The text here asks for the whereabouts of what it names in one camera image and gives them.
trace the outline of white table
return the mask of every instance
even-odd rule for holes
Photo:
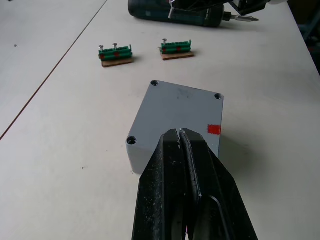
[[[260,240],[320,235],[320,78],[286,3],[218,29],[134,19],[109,0],[0,143],[0,239],[130,239],[125,140],[151,80],[224,95],[220,159]],[[162,61],[161,39],[196,57]],[[97,46],[132,44],[102,68]]]
[[[0,1],[0,137],[105,1]]]

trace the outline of red label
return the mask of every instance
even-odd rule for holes
[[[220,125],[208,125],[208,134],[220,135],[221,126]]]

